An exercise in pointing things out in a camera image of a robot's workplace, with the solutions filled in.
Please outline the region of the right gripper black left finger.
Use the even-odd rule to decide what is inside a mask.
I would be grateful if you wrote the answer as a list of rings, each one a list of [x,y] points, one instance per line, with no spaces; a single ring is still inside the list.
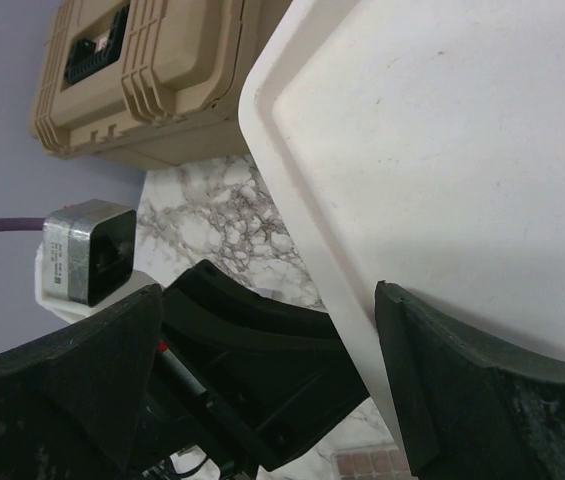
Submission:
[[[0,479],[134,479],[160,461],[137,431],[161,294],[143,287],[0,354]]]

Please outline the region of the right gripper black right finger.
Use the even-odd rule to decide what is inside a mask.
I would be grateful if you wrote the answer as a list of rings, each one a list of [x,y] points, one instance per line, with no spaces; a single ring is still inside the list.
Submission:
[[[375,321],[411,473],[565,479],[565,362],[381,282]]]

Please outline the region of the cream drawer organizer cabinet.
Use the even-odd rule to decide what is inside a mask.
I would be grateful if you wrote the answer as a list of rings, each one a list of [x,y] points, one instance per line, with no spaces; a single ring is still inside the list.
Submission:
[[[239,124],[394,438],[379,281],[565,360],[565,1],[294,1]]]

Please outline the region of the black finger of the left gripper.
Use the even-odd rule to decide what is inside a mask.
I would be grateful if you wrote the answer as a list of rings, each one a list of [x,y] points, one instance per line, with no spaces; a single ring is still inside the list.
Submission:
[[[368,396],[328,314],[242,286],[204,260],[162,294],[163,335],[204,418],[254,460],[295,460]]]

